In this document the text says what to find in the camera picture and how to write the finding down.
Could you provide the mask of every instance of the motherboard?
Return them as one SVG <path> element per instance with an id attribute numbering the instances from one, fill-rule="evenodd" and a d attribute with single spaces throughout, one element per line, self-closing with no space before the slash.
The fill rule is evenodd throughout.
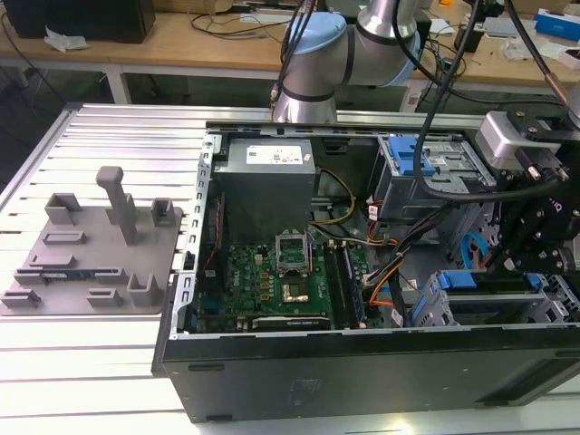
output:
<path id="1" fill-rule="evenodd" d="M 348 256 L 350 265 L 343 267 Z M 281 264 L 307 264 L 307 270 L 280 272 Z M 335 329 L 363 320 L 363 274 L 369 267 L 362 246 L 232 245 L 225 291 L 203 294 L 194 324 L 198 333 L 293 329 Z"/>

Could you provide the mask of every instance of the cardboard box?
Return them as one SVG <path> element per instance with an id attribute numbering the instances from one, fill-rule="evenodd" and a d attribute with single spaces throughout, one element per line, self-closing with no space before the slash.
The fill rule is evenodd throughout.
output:
<path id="1" fill-rule="evenodd" d="M 537 14 L 540 9 L 547 9 L 554 12 L 563 12 L 570 3 L 562 0 L 512 0 L 516 11 L 519 14 Z"/>
<path id="2" fill-rule="evenodd" d="M 550 11 L 540 9 L 536 15 L 536 32 L 580 41 L 580 16 L 550 14 Z"/>

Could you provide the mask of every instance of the chip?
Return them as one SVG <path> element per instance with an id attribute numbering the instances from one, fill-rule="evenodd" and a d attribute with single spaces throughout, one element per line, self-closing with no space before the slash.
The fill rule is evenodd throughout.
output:
<path id="1" fill-rule="evenodd" d="M 308 278 L 286 276 L 281 279 L 282 301 L 286 304 L 306 304 L 308 295 Z"/>

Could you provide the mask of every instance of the power supply label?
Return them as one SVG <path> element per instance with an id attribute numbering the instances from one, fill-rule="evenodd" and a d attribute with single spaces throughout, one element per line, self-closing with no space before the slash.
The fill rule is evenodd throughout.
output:
<path id="1" fill-rule="evenodd" d="M 247 147 L 248 165 L 302 165 L 302 150 L 297 145 L 252 145 Z"/>

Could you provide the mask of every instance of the green motherboard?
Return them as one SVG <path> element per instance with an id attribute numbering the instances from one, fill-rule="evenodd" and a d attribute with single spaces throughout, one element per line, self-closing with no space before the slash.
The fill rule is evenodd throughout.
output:
<path id="1" fill-rule="evenodd" d="M 198 305 L 199 332 L 234 332 L 240 318 L 258 316 L 321 316 L 334 328 L 333 304 L 324 261 L 324 246 L 311 245 L 308 272 L 277 271 L 273 245 L 231 246 L 227 258 L 225 292 L 202 296 Z M 361 283 L 368 265 L 362 246 L 351 246 L 353 273 Z M 281 260 L 304 262 L 301 246 L 286 246 Z"/>

